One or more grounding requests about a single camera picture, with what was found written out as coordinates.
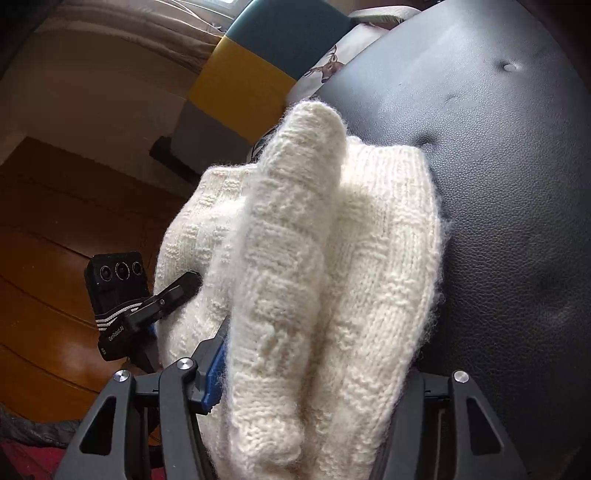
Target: window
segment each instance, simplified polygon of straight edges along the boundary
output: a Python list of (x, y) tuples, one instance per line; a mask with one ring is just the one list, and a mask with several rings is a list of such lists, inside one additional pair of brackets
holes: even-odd
[(206, 22), (226, 31), (252, 0), (177, 0)]

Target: teal cushion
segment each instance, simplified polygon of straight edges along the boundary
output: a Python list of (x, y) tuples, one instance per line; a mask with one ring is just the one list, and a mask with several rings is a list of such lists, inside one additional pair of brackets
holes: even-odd
[(323, 0), (253, 0), (226, 35), (298, 80), (352, 27)]

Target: metal screw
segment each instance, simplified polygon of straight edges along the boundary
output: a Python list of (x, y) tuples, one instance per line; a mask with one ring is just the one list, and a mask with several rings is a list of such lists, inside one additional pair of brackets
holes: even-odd
[(470, 380), (470, 376), (462, 370), (457, 370), (453, 373), (453, 379), (459, 383), (466, 383)]
[(193, 360), (191, 360), (190, 358), (181, 358), (179, 361), (177, 361), (177, 368), (179, 370), (188, 370), (192, 366)]
[(119, 370), (118, 372), (115, 372), (115, 375), (113, 375), (113, 380), (116, 382), (124, 382), (128, 378), (129, 372), (127, 370)]

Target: knit texture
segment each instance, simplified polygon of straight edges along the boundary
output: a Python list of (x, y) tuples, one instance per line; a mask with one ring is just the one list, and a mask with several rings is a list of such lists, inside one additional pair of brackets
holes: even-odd
[(421, 151), (347, 138), (320, 102), (296, 105), (257, 165), (204, 174), (155, 291), (188, 269), (204, 285), (157, 330), (168, 365), (232, 315), (226, 392), (199, 417), (221, 480), (369, 476), (441, 251)]

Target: black leather surface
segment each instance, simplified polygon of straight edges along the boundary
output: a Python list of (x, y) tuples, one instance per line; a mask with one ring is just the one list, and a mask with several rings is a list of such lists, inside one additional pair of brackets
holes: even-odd
[(319, 91), (426, 154), (452, 222), (420, 368), (471, 373), (524, 458), (591, 430), (591, 99), (514, 0), (445, 0)]

